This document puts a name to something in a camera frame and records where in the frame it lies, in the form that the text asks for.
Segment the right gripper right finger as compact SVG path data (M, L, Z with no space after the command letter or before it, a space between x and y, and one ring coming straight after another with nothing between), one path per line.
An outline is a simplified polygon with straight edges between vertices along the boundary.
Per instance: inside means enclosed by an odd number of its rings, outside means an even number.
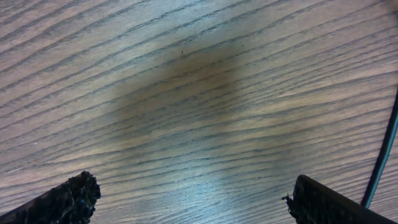
M282 200L297 224L397 224L306 175L297 177L293 196Z

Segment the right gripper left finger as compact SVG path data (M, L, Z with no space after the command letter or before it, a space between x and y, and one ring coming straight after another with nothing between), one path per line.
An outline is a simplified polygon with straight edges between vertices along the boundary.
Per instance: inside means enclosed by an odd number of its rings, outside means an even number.
M83 171L1 215L1 224L89 224L100 198L96 177Z

